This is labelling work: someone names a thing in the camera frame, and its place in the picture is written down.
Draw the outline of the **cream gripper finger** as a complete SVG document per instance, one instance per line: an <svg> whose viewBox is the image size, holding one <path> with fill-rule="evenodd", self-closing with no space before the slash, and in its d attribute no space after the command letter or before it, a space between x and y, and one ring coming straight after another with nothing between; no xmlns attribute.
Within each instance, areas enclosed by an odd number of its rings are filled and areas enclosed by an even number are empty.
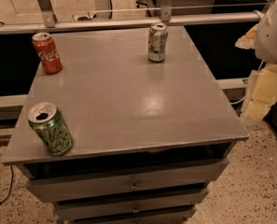
<svg viewBox="0 0 277 224"><path fill-rule="evenodd" d="M277 64L268 63L257 73L255 84L244 103L242 116L249 120L263 120L277 103Z"/></svg>
<svg viewBox="0 0 277 224"><path fill-rule="evenodd" d="M256 30L258 25L254 25L245 35L241 36L235 43L239 49L254 49L256 43Z"/></svg>

